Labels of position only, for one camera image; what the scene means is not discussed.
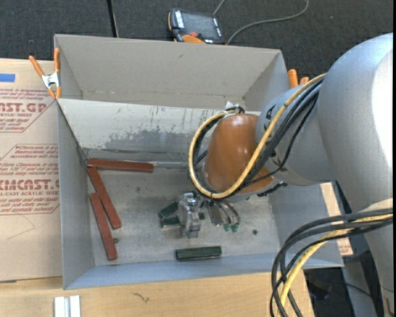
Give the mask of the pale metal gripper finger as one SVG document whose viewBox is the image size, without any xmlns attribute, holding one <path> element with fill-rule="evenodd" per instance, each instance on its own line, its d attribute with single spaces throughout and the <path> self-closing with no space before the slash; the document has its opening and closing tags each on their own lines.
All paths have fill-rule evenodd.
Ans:
<svg viewBox="0 0 396 317">
<path fill-rule="evenodd" d="M 180 205 L 187 207 L 198 206 L 198 197 L 194 192 L 188 192 L 180 195 Z"/>
<path fill-rule="evenodd" d="M 201 223 L 192 223 L 190 225 L 185 225 L 183 227 L 183 235 L 190 238 L 197 238 L 199 236 L 199 232 L 201 230 Z"/>
</svg>

